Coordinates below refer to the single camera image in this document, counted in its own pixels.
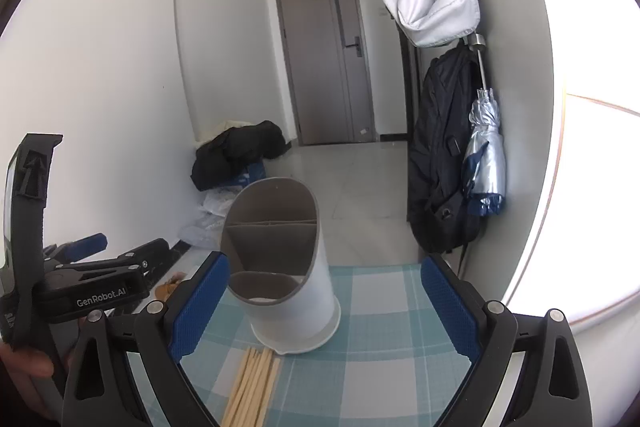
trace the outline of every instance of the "black jacket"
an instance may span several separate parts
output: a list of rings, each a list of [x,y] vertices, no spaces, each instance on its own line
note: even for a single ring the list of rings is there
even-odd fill
[[[247,165],[277,158],[289,147],[280,128],[269,120],[227,129],[196,151],[191,180],[198,190],[209,190],[238,176]]]

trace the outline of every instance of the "door handle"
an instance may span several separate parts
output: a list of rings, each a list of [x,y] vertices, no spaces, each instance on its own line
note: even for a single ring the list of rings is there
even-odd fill
[[[356,48],[356,56],[362,57],[362,46],[360,45],[360,36],[357,35],[353,38],[355,41],[353,44],[345,44],[345,48]]]

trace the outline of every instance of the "folded umbrella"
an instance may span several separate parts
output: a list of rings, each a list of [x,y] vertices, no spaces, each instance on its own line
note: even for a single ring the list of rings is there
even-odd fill
[[[506,192],[506,160],[500,135],[500,110],[494,90],[487,89],[480,48],[484,39],[473,34],[469,46],[478,51],[482,87],[472,104],[469,121],[471,138],[462,166],[463,193],[468,200],[468,212],[476,216],[500,214]]]

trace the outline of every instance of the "white cylindrical container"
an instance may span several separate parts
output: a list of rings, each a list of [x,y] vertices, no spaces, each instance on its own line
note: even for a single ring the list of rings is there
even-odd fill
[[[322,346],[340,322],[316,199],[302,182],[268,178],[245,188],[226,216],[221,250],[231,293],[256,338],[277,353]]]

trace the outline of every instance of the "gray door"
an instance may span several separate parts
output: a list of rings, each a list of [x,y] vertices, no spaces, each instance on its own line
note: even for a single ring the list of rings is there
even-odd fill
[[[279,0],[301,144],[374,139],[357,0]]]

